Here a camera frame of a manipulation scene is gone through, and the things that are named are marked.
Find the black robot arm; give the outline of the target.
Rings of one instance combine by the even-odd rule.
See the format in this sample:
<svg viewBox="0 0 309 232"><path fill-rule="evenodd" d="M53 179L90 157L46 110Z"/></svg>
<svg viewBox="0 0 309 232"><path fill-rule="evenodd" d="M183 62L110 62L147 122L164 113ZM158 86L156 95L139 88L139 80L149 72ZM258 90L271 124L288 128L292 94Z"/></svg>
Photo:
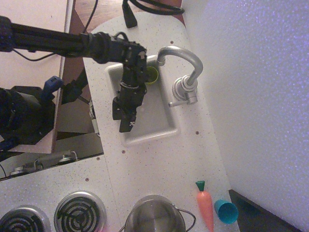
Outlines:
<svg viewBox="0 0 309 232"><path fill-rule="evenodd" d="M0 50L11 52L14 49L52 52L66 58L91 58L98 64L121 63L123 75L120 90L112 102L112 117L120 121L121 133L132 130L137 108L147 92L147 50L129 41L124 32L114 36L104 32L76 35L14 24L1 16Z"/></svg>

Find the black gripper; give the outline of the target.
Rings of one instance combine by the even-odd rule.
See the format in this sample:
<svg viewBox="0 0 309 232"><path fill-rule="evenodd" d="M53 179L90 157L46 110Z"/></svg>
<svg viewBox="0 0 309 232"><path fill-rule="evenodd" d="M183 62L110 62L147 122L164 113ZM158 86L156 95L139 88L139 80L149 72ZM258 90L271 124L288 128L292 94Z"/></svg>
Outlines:
<svg viewBox="0 0 309 232"><path fill-rule="evenodd" d="M136 42L125 43L122 53L123 76L120 91L112 101L113 120L120 120L120 132L131 132L136 121L136 108L141 106L145 94L146 49Z"/></svg>

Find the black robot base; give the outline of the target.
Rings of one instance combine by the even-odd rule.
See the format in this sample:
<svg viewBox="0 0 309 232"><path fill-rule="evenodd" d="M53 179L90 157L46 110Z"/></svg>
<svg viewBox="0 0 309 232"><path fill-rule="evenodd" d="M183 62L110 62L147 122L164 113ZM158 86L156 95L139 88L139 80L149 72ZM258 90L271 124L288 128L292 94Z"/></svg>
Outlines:
<svg viewBox="0 0 309 232"><path fill-rule="evenodd" d="M77 100L88 84L81 74L64 84L52 76L44 87L14 86L0 90L0 160L9 158L11 149L19 145L35 145L54 128L56 105L53 93L63 90L62 104Z"/></svg>

